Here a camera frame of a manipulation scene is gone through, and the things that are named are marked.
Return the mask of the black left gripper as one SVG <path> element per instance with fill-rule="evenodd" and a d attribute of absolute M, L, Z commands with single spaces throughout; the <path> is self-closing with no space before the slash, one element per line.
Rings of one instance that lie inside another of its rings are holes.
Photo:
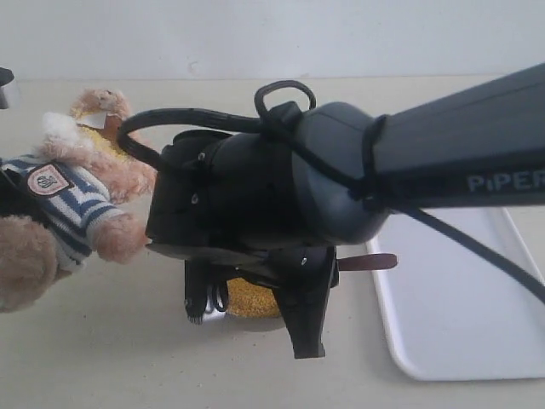
<path fill-rule="evenodd" d="M 14 72 L 0 67 L 0 108 L 18 105 L 20 90 Z M 49 219 L 29 193 L 23 191 L 22 177 L 13 170 L 1 170 L 1 217 L 29 216 L 34 222 L 49 225 Z"/>

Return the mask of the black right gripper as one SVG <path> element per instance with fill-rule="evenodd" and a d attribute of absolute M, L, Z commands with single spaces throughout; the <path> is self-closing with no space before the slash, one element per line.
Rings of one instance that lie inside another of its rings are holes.
<path fill-rule="evenodd" d="M 199 108 L 148 113 L 147 126 L 186 126 L 152 157 L 158 179 L 146 231 L 154 251 L 185 262 L 192 324 L 202 325 L 208 297 L 227 311 L 228 280 L 274 289 L 283 252 L 335 250 L 309 227 L 295 180 L 295 134 L 306 118 L 294 102 L 257 118 Z"/>

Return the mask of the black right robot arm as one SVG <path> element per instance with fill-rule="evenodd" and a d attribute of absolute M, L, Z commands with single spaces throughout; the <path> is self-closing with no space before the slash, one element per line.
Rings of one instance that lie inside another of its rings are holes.
<path fill-rule="evenodd" d="M 544 71 L 536 66 L 395 113 L 319 105 L 295 80 L 255 92 L 253 118 L 195 108 L 152 111 L 184 124 L 157 156 L 150 248 L 185 263 L 188 318 L 234 303 L 232 279 L 268 289 L 298 359 L 324 356 L 330 290 L 341 271 L 396 257 L 342 260 L 339 245 L 410 216 L 500 268 L 538 299 L 544 286 L 489 246 L 431 215 L 442 208 L 544 201 Z"/>

